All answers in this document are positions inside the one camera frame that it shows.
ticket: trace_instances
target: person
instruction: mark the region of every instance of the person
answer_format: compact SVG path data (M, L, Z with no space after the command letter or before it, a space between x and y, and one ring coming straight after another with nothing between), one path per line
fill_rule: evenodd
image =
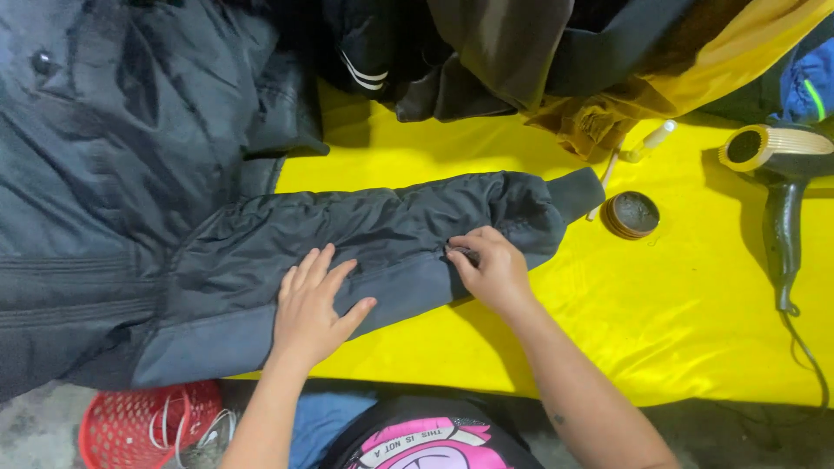
M467 290L518 337L545 412L583 467L679 467L652 424L535 298L524 256L498 230L478 228L449 245L480 255L476 267L458 250L446 253ZM334 296L356 261L328 271L334 251L333 245L311 250L284 277L274 348L221 468L541 468L517 438L466 399L302 395L313 366L376 304L365 298L343 317L336 314Z

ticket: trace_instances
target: green stripe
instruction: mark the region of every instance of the green stripe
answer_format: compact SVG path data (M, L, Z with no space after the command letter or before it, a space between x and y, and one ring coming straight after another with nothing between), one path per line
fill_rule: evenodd
M820 94L816 92L816 88L814 88L814 85L812 85L808 80L805 80L805 89L808 90L808 94L811 95L811 99L813 99L814 104L816 104L816 113L820 114L820 120L817 122L822 122L822 120L826 118L826 107L822 105Z

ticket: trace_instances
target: hair dryer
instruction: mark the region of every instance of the hair dryer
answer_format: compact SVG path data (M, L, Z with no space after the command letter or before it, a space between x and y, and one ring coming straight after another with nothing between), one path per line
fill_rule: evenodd
M834 143L807 127L748 125L719 149L718 159L767 186L762 224L767 274L776 289L776 309L799 316L791 287L800 267L802 194L811 178L834 174Z

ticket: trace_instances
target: yellow table cover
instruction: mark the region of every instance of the yellow table cover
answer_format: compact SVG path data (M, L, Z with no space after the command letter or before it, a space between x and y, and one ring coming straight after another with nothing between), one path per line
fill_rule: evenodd
M332 151L289 159L277 192L399 188L502 169L553 179L585 165L519 116L401 124L385 107L329 88L322 102ZM643 121L625 147L660 122ZM820 401L804 356L797 348L802 366L791 357L762 267L766 190L720 165L714 151L735 127L684 118L650 159L616 165L608 196L637 190L660 209L648 238L622 240L599 220L580 219L556 256L530 272L554 319L638 406L689 397ZM605 165L594 165L597 174ZM832 185L817 181L806 193L793 300L802 311L796 329L834 380ZM476 300L352 340L312 376L536 396L518 342Z

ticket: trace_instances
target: pink graphic print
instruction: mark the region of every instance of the pink graphic print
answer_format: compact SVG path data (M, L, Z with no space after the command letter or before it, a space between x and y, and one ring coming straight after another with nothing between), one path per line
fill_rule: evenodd
M362 444L349 469L509 469L483 445L488 425L457 426L446 417L386 427Z

